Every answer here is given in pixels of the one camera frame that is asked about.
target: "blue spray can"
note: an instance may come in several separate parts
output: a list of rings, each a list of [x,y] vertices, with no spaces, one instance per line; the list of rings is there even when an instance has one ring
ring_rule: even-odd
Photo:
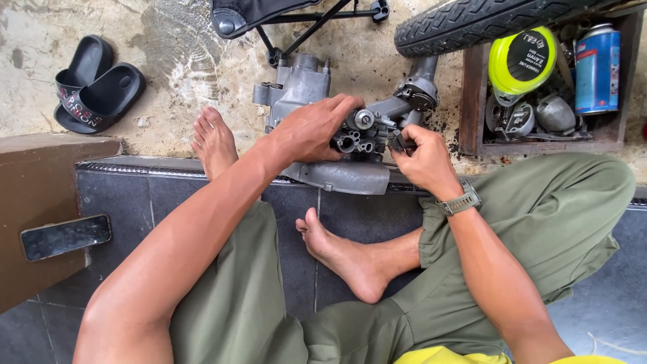
[[[576,47],[575,113],[618,111],[620,32],[611,24],[591,27]]]

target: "black slipper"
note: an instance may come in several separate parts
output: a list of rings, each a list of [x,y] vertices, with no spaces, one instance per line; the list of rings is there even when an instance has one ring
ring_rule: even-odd
[[[72,63],[56,75],[56,95],[63,101],[104,74],[113,62],[113,50],[99,36],[85,36],[74,52]]]
[[[118,122],[145,88],[146,79],[135,66],[118,63],[61,102],[54,111],[54,118],[75,133],[100,133]]]

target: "hand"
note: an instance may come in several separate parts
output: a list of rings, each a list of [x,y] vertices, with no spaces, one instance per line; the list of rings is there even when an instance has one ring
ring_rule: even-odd
[[[354,109],[365,107],[361,97],[339,94],[302,106],[287,115],[269,135],[291,162],[337,161],[344,154],[330,140]]]
[[[390,148],[391,157],[413,184],[426,189],[443,202],[464,194],[442,135],[420,126],[407,125],[402,130],[402,136],[405,140],[413,140],[418,148],[411,157]]]

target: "black fabric seat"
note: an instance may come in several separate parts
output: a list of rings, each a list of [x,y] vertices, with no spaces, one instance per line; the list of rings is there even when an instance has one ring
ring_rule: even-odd
[[[321,0],[212,0],[211,17],[219,37],[234,39],[257,25]]]

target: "bare foot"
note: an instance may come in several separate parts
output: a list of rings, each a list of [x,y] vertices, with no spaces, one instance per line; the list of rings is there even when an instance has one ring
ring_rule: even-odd
[[[213,107],[207,106],[193,123],[191,148],[203,164],[204,174],[213,181],[238,160],[234,134]]]
[[[341,277],[361,301],[376,303],[391,280],[377,266],[370,245],[331,234],[310,208],[305,220],[296,220],[308,252]]]

